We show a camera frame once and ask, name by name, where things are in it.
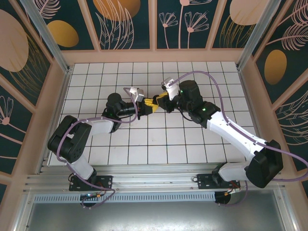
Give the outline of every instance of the yellow circle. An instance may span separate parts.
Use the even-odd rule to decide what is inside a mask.
[[[126,16],[123,16],[122,11],[120,10],[120,5],[130,14],[130,17],[134,17],[140,9],[140,0],[93,0],[93,3],[97,10],[104,16],[112,21],[124,21]]]
[[[230,17],[238,25],[249,26],[259,21],[268,0],[232,0]]]
[[[27,34],[20,23],[3,10],[0,10],[0,52],[0,66],[8,71],[20,71],[27,63]]]
[[[283,77],[287,68],[287,58],[280,50],[273,50],[265,61],[265,80],[271,84],[277,84]]]
[[[79,37],[75,29],[67,22],[55,20],[47,25],[54,40],[63,47],[74,47],[79,42]]]

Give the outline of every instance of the white tile floor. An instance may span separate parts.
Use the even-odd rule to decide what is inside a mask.
[[[76,64],[64,102],[66,115],[79,118],[100,116],[107,97],[118,92],[127,101],[125,86],[144,90],[146,97],[163,92],[161,82],[193,70],[209,71],[222,92],[227,116],[255,134],[236,66],[233,62],[168,62]],[[220,107],[215,85],[209,77],[194,74],[205,101]],[[179,112],[159,109],[148,117],[123,124],[113,134],[90,137],[84,154],[91,165],[183,164],[243,161],[244,156],[219,135],[183,119]],[[61,165],[51,155],[49,165]]]

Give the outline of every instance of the mounting plate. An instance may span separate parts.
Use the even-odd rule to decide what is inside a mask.
[[[104,188],[112,188],[113,176],[96,176],[97,183],[99,186],[101,183]],[[86,183],[82,182],[78,177],[72,176],[71,183],[69,185],[69,191],[99,191],[99,189],[93,188]]]
[[[212,174],[198,174],[197,181],[199,189],[230,189],[233,187],[231,182],[223,181],[221,186],[217,186],[212,180]],[[239,188],[241,187],[240,182],[233,181]]]

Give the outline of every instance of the enclosure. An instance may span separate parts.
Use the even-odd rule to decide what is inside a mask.
[[[231,120],[308,160],[307,15],[307,0],[1,1],[1,230],[49,230],[55,219],[57,230],[307,230],[308,179],[248,183],[237,208],[218,207],[217,190],[198,189],[197,174],[245,157],[187,113],[160,108],[89,137],[83,155],[116,189],[99,213],[82,210],[84,193],[69,191],[70,170],[47,148],[65,116],[100,117],[111,93],[130,102],[123,88],[134,86],[152,98],[167,78],[204,71]],[[183,80],[221,107],[208,76]],[[277,178],[306,173],[282,157]],[[66,213],[83,219],[72,223]]]

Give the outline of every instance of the cable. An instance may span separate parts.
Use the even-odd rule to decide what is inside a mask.
[[[234,207],[234,206],[238,206],[240,205],[241,203],[243,203],[243,201],[246,199],[247,197],[247,194],[248,194],[248,183],[247,181],[245,181],[245,186],[246,186],[246,190],[245,190],[245,195],[244,197],[242,198],[242,200],[240,200],[239,202],[235,203],[235,204],[232,204],[232,205],[224,205],[224,204],[218,204],[218,206],[224,206],[224,207]]]
[[[78,174],[67,164],[67,161],[66,161],[65,159],[61,159],[61,158],[60,158],[60,149],[61,149],[61,147],[62,147],[62,145],[63,145],[63,142],[64,142],[65,138],[66,138],[67,135],[69,134],[69,132],[70,132],[77,124],[79,124],[79,123],[86,123],[86,122],[89,122],[89,121],[94,122],[94,121],[100,121],[100,120],[103,120],[103,119],[104,119],[104,120],[113,121],[113,122],[117,122],[117,123],[122,123],[122,124],[129,124],[129,123],[131,123],[131,122],[134,122],[134,121],[137,119],[137,114],[138,114],[137,105],[136,105],[136,103],[135,103],[133,97],[132,97],[132,96],[130,95],[130,93],[128,92],[128,90],[129,90],[130,88],[123,88],[123,89],[124,89],[124,91],[126,92],[126,94],[129,95],[130,99],[132,100],[132,102],[133,102],[133,104],[134,104],[134,108],[135,108],[135,117],[134,117],[132,120],[130,120],[130,121],[119,121],[119,120],[115,120],[115,119],[106,118],[106,117],[104,117],[104,116],[102,116],[102,117],[88,118],[88,119],[81,119],[81,120],[78,120],[78,121],[76,121],[74,124],[71,125],[71,127],[65,132],[65,134],[63,135],[63,137],[62,137],[62,139],[61,139],[61,141],[60,141],[60,143],[59,143],[59,147],[58,147],[57,153],[56,153],[56,155],[57,155],[57,160],[58,160],[58,161],[65,163],[65,165],[67,165],[68,169],[71,170],[71,172],[72,172],[75,176],[77,176],[77,177],[78,177],[82,182],[84,182],[85,184],[87,184],[87,185],[89,185],[89,186],[91,186],[91,187],[93,187],[93,188],[96,188],[96,189],[106,190],[106,191],[112,191],[112,193],[111,193],[108,197],[106,197],[103,201],[101,201],[101,202],[99,202],[99,203],[96,203],[96,204],[93,205],[92,207],[86,207],[86,206],[84,206],[84,205],[83,205],[83,201],[84,201],[84,200],[83,200],[83,201],[82,201],[83,208],[91,209],[91,208],[95,208],[95,207],[98,207],[98,206],[102,205],[103,203],[105,203],[105,201],[109,200],[109,198],[112,197],[112,196],[115,194],[116,191],[115,191],[114,189],[99,187],[99,186],[96,186],[96,185],[94,185],[94,184],[91,184],[91,183],[87,182],[85,179],[83,179],[80,175],[78,175]]]
[[[267,148],[267,149],[270,149],[270,150],[273,150],[275,152],[279,152],[279,153],[283,153],[283,154],[287,154],[295,159],[298,159],[299,161],[303,162],[306,166],[307,166],[307,172],[301,176],[301,177],[297,177],[297,178],[293,178],[293,179],[272,179],[273,181],[280,181],[280,182],[293,182],[293,181],[299,181],[299,180],[303,180],[305,179],[306,177],[308,177],[308,162],[303,159],[302,157],[298,156],[298,155],[295,155],[293,153],[290,153],[290,152],[287,152],[287,151],[284,151],[284,150],[281,150],[281,149],[278,149],[278,148],[273,148],[273,147],[270,147],[270,146],[267,146],[263,143],[259,143],[258,141],[254,140],[253,138],[249,137],[248,135],[246,135],[244,132],[242,132],[241,130],[239,130],[235,125],[233,125],[231,123],[231,121],[229,121],[229,119],[227,118],[226,116],[226,113],[225,113],[225,110],[224,110],[224,106],[223,106],[223,101],[222,101],[222,96],[221,96],[221,92],[219,90],[219,86],[218,86],[218,83],[216,82],[216,80],[207,72],[204,72],[204,71],[191,71],[189,73],[186,73],[184,75],[182,75],[180,78],[176,79],[174,82],[172,82],[170,84],[170,86],[172,86],[173,84],[177,83],[178,81],[180,81],[181,79],[183,79],[184,77],[188,76],[188,75],[191,75],[191,74],[194,74],[194,73],[201,73],[201,74],[204,74],[204,75],[207,75],[211,78],[211,80],[213,80],[216,88],[217,88],[217,91],[218,91],[218,95],[219,95],[219,99],[220,99],[220,104],[221,104],[221,112],[222,112],[222,115],[225,119],[225,121],[228,123],[228,125],[230,127],[232,127],[234,130],[236,130],[238,133],[240,133],[242,136],[244,136],[245,138],[249,139],[251,142],[261,146],[261,147],[264,147],[264,148]]]

